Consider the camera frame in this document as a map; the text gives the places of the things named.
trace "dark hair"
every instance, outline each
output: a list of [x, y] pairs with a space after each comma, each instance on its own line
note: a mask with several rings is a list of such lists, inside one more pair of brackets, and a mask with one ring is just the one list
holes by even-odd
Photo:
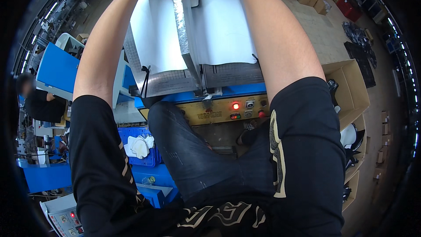
[[16, 92], [18, 94], [22, 93], [22, 88], [27, 82], [32, 82], [34, 80], [34, 76], [29, 72], [24, 72], [19, 75], [18, 79], [16, 80]]

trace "ripped jeans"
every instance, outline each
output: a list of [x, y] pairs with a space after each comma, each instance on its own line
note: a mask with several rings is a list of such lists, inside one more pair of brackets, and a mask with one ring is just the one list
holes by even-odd
[[169, 102], [155, 103], [148, 114], [150, 132], [184, 201], [200, 190], [218, 185], [244, 185], [273, 194], [269, 121], [247, 131], [243, 144], [250, 147], [236, 160], [219, 156], [196, 134], [181, 110]]

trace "red box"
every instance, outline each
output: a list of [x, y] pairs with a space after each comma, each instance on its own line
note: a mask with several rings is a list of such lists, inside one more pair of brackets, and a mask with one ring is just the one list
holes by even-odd
[[348, 0], [338, 0], [336, 5], [344, 14], [344, 16], [350, 19], [352, 22], [357, 22], [357, 20], [362, 16], [362, 12], [359, 9], [353, 7], [348, 2]]

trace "black t-shirt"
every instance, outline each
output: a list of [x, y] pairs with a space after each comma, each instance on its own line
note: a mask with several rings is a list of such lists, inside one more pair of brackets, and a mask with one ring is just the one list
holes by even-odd
[[48, 92], [39, 89], [32, 91], [26, 98], [25, 109], [28, 115], [35, 120], [60, 123], [66, 104], [57, 97], [48, 102], [47, 94]]
[[133, 182], [109, 105], [77, 98], [70, 164], [84, 236], [340, 236], [345, 152], [326, 82], [301, 79], [270, 110], [274, 196], [216, 184], [184, 207], [155, 209]]

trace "white sheet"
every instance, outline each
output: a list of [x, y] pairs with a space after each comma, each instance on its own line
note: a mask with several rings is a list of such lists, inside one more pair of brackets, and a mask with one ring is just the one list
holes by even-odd
[[[192, 8], [199, 64], [255, 63], [242, 0], [200, 0]], [[130, 18], [135, 45], [151, 74], [185, 70], [172, 0], [139, 0]]]

